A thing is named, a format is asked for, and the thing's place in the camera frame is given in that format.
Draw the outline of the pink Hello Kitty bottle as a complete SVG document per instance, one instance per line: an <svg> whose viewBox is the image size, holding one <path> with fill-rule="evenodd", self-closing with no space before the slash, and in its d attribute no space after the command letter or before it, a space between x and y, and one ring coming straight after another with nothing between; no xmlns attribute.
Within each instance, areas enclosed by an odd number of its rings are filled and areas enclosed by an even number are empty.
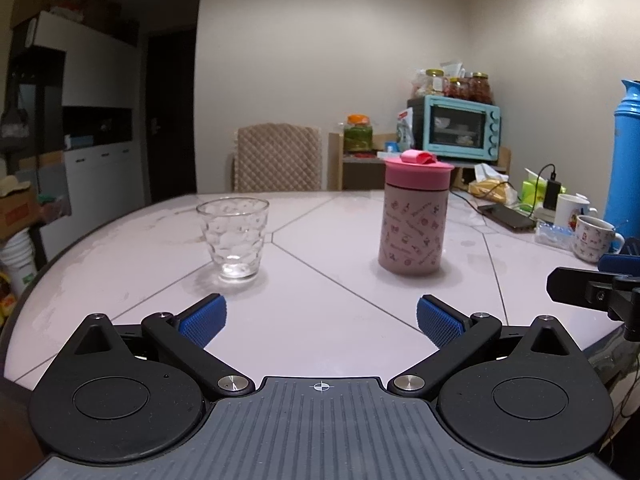
<svg viewBox="0 0 640 480"><path fill-rule="evenodd" d="M442 260L449 188L413 191L385 185L378 263L397 275L425 276Z"/></svg>

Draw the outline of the pink bottle cap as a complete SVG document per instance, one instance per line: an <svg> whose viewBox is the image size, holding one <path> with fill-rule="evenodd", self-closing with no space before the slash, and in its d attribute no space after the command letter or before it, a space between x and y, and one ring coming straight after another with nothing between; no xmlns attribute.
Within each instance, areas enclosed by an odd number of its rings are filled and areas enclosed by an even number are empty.
<svg viewBox="0 0 640 480"><path fill-rule="evenodd" d="M385 161L385 183L413 191L445 191L454 166L426 151L408 150Z"/></svg>

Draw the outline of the blue thermos flask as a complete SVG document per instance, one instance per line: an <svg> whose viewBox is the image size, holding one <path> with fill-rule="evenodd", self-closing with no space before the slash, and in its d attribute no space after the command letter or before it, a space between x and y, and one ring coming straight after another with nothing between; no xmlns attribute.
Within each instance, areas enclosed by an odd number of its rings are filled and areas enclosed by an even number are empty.
<svg viewBox="0 0 640 480"><path fill-rule="evenodd" d="M614 148L604 218L625 238L639 237L639 81L623 79L625 95L614 113Z"/></svg>

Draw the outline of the clear plastic swab box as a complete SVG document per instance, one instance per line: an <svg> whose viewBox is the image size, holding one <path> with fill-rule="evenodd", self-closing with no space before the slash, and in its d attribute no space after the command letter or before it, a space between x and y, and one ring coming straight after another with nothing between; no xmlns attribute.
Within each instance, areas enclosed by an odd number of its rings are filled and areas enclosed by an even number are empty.
<svg viewBox="0 0 640 480"><path fill-rule="evenodd" d="M571 250L574 232L570 228L555 226L547 222L538 222L534 234L534 242L539 245Z"/></svg>

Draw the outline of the green tissue pack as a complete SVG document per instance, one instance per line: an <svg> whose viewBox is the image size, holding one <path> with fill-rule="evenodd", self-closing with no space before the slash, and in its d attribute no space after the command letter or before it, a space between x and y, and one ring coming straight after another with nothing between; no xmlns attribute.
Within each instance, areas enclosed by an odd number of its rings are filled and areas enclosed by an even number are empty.
<svg viewBox="0 0 640 480"><path fill-rule="evenodd" d="M533 214L538 208L555 210L558 196L565 191L565 186L556 176L555 164L543 166L537 172L527 170L520 193L521 210L528 214Z"/></svg>

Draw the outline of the clear drinking glass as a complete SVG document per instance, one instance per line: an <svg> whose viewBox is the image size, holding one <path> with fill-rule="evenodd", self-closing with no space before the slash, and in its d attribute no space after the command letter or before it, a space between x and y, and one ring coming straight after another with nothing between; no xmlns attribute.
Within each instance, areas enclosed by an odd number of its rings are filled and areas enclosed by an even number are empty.
<svg viewBox="0 0 640 480"><path fill-rule="evenodd" d="M236 196L196 207L207 250L221 280L244 282L258 273L269 206L262 198Z"/></svg>

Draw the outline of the black smartphone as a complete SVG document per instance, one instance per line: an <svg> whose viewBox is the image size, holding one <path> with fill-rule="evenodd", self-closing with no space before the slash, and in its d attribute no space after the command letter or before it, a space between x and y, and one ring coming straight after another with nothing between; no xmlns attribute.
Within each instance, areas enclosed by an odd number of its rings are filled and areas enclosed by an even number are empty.
<svg viewBox="0 0 640 480"><path fill-rule="evenodd" d="M534 220L503 204L483 205L477 210L483 217L514 233L533 232L536 229Z"/></svg>

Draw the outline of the yellow snack bag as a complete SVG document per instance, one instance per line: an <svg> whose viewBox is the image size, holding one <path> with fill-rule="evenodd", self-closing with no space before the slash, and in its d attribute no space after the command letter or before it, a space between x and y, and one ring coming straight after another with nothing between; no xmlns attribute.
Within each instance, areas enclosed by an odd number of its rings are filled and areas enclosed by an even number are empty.
<svg viewBox="0 0 640 480"><path fill-rule="evenodd" d="M514 206L518 202L518 192L506 174L500 174L487 164L474 166L475 179L468 184L468 191L480 200Z"/></svg>

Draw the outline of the white cabinet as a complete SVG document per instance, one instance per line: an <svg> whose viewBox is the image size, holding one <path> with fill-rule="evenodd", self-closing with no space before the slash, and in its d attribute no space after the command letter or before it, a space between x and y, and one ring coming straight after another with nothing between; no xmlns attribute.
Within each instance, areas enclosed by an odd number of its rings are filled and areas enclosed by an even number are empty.
<svg viewBox="0 0 640 480"><path fill-rule="evenodd" d="M139 98L130 44L47 11L14 27L1 154L46 203L47 259L143 206Z"/></svg>

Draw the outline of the wooden shelf unit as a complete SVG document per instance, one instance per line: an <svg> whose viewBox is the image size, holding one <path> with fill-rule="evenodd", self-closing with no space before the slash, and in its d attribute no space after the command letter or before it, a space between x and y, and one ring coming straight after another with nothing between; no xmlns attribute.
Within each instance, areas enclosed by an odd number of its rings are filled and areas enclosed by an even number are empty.
<svg viewBox="0 0 640 480"><path fill-rule="evenodd" d="M474 160L442 160L435 154L409 150L390 153L385 144L396 140L395 133L373 136L373 151L349 154L345 148L345 136L341 132L329 134L328 174L329 191L384 190L386 184L413 188L416 191L437 191L450 188L466 191L476 180Z"/></svg>

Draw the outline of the cardboard box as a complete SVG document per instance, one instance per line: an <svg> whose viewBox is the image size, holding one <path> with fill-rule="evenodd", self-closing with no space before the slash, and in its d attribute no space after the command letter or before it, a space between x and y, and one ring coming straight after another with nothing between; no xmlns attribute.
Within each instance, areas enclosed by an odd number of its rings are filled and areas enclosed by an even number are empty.
<svg viewBox="0 0 640 480"><path fill-rule="evenodd" d="M0 203L0 240L5 242L40 219L40 206L33 188L2 197Z"/></svg>

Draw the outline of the teal toaster oven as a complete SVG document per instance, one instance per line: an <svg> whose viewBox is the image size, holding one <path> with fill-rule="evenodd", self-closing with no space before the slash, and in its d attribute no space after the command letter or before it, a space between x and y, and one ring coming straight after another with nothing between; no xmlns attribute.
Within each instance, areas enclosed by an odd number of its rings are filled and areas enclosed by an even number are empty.
<svg viewBox="0 0 640 480"><path fill-rule="evenodd" d="M413 147L438 158L496 162L501 145L498 106L428 94L407 101Z"/></svg>

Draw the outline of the green white snack packet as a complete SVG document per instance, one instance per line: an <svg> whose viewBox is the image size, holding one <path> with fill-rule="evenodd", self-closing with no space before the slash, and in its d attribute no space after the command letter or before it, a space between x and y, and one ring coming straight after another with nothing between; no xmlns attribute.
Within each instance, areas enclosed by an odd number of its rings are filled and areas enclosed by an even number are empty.
<svg viewBox="0 0 640 480"><path fill-rule="evenodd" d="M412 108L407 108L397 115L396 136L399 151L408 151L414 147Z"/></svg>

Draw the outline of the red chili jar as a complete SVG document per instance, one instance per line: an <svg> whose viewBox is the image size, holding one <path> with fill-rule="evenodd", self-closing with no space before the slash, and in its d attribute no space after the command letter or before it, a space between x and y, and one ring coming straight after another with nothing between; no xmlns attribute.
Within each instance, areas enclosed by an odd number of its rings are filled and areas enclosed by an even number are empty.
<svg viewBox="0 0 640 480"><path fill-rule="evenodd" d="M492 104L494 102L487 74L481 72L472 73L469 84L470 98L473 101L484 104Z"/></svg>
<svg viewBox="0 0 640 480"><path fill-rule="evenodd" d="M448 78L444 89L445 96L451 99L462 98L462 85L457 77Z"/></svg>

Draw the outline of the pale contents jar gold lid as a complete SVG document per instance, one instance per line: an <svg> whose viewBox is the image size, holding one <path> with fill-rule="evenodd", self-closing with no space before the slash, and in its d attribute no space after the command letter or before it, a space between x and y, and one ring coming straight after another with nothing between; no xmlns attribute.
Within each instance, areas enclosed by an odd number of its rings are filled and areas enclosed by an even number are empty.
<svg viewBox="0 0 640 480"><path fill-rule="evenodd" d="M442 96L445 87L445 74L439 68L429 68L425 71L423 90L424 94Z"/></svg>

